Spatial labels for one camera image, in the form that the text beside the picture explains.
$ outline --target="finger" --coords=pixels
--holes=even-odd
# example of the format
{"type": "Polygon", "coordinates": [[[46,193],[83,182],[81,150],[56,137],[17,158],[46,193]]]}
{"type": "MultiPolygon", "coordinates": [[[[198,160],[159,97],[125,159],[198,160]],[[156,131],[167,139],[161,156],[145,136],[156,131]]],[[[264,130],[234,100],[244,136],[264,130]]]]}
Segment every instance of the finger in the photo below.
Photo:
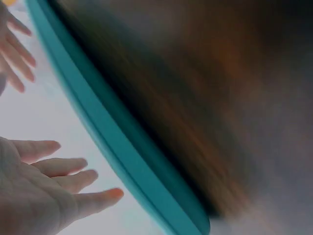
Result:
{"type": "Polygon", "coordinates": [[[0,72],[0,96],[2,95],[6,85],[6,75],[0,72]]]}
{"type": "Polygon", "coordinates": [[[83,158],[52,158],[33,163],[32,165],[42,174],[51,178],[56,176],[66,176],[80,171],[87,166],[87,161],[83,158]]]}
{"type": "Polygon", "coordinates": [[[29,63],[31,66],[36,66],[36,60],[31,55],[31,53],[20,43],[18,38],[11,32],[8,31],[6,34],[7,41],[15,48],[15,50],[20,54],[23,59],[29,63]]]}
{"type": "Polygon", "coordinates": [[[78,193],[85,187],[91,185],[98,178],[95,170],[81,171],[75,175],[53,177],[62,188],[71,193],[78,193]]]}
{"type": "Polygon", "coordinates": [[[78,206],[77,219],[99,213],[115,205],[123,196],[124,192],[119,188],[98,193],[76,194],[74,197],[78,206]]]}
{"type": "Polygon", "coordinates": [[[8,23],[13,29],[28,36],[32,35],[31,31],[21,21],[15,18],[15,16],[13,16],[11,13],[9,14],[8,17],[8,23]]]}
{"type": "Polygon", "coordinates": [[[34,163],[61,148],[56,141],[12,141],[21,160],[25,163],[34,163]]]}
{"type": "Polygon", "coordinates": [[[0,69],[7,75],[8,82],[19,92],[25,91],[25,86],[20,81],[19,77],[13,72],[5,58],[0,54],[0,69]]]}
{"type": "Polygon", "coordinates": [[[1,46],[1,50],[4,56],[10,60],[29,81],[33,82],[35,80],[34,74],[11,44],[6,43],[5,46],[1,46]]]}

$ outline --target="hand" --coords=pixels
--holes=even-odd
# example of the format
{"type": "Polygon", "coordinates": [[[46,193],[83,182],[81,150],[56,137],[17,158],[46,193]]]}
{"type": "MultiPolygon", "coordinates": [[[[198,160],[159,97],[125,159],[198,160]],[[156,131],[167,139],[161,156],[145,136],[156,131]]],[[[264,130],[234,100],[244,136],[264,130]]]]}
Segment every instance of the hand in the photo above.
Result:
{"type": "Polygon", "coordinates": [[[8,61],[31,82],[35,80],[35,77],[28,65],[34,67],[36,66],[36,61],[9,30],[8,26],[27,36],[31,36],[31,31],[16,19],[0,0],[0,72],[4,72],[7,75],[7,81],[16,90],[24,92],[25,86],[13,72],[8,61]]]}
{"type": "Polygon", "coordinates": [[[97,178],[94,170],[81,171],[84,159],[35,162],[59,148],[55,141],[0,138],[0,234],[55,235],[121,199],[118,188],[77,194],[97,178]]]}

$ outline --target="brown blurred object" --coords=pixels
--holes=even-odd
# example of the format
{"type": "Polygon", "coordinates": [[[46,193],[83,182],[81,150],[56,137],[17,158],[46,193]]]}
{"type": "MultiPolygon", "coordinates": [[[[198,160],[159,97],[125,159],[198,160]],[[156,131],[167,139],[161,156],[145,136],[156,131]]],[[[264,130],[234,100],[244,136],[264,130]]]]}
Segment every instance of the brown blurred object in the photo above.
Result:
{"type": "Polygon", "coordinates": [[[216,209],[212,235],[313,234],[312,3],[53,2],[216,209]]]}

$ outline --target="white surface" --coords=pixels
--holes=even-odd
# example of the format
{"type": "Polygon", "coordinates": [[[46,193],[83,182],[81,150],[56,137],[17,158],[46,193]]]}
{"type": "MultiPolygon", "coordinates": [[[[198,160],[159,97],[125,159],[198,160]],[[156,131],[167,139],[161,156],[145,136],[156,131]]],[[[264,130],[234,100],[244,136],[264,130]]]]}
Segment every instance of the white surface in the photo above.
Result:
{"type": "MultiPolygon", "coordinates": [[[[11,11],[33,29],[23,1],[11,11]]],[[[124,198],[115,207],[79,220],[59,234],[163,234],[125,189],[83,128],[59,87],[36,37],[18,37],[37,60],[38,67],[34,71],[36,83],[23,80],[25,94],[19,94],[9,86],[6,88],[0,97],[0,135],[8,139],[59,141],[62,148],[53,157],[84,157],[89,162],[88,168],[96,169],[99,173],[99,179],[84,192],[112,187],[121,187],[125,192],[124,198]]]]}

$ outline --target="teal plate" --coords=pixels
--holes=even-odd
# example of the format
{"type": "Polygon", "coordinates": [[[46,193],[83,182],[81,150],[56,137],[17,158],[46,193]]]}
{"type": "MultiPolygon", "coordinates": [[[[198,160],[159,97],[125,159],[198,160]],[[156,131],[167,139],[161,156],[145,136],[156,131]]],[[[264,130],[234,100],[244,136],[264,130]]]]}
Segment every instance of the teal plate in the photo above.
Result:
{"type": "Polygon", "coordinates": [[[26,2],[76,114],[126,188],[166,234],[209,234],[208,217],[197,197],[106,84],[47,0],[26,2]]]}

